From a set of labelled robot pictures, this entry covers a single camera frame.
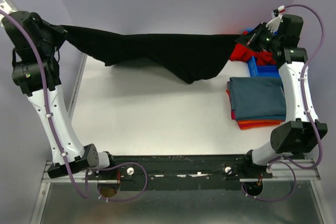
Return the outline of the black floral t shirt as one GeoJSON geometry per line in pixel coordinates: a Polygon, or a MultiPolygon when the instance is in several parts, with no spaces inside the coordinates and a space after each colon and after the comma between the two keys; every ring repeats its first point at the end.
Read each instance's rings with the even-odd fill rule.
{"type": "Polygon", "coordinates": [[[66,40],[79,51],[113,66],[149,59],[187,84],[216,77],[227,64],[237,34],[135,34],[64,25],[66,40]]]}

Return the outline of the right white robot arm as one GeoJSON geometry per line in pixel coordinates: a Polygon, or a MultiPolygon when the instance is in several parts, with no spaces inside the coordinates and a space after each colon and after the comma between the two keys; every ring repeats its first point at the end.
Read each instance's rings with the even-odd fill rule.
{"type": "Polygon", "coordinates": [[[251,159],[241,165],[249,178],[260,172],[260,166],[280,158],[311,152],[321,145],[328,127],[314,110],[308,83],[308,56],[298,47],[303,19],[297,15],[279,14],[241,35],[236,42],[254,52],[272,54],[282,80],[286,100],[286,120],[275,128],[270,142],[250,152],[251,159]]]}

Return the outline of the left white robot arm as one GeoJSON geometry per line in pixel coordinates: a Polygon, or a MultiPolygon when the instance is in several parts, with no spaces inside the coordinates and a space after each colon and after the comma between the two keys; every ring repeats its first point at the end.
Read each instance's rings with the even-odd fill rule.
{"type": "Polygon", "coordinates": [[[104,179],[112,179],[117,170],[111,154],[98,152],[94,144],[80,143],[65,106],[55,53],[66,39],[66,30],[27,11],[2,16],[1,23],[14,44],[13,82],[37,112],[52,151],[49,177],[98,169],[104,179]]]}

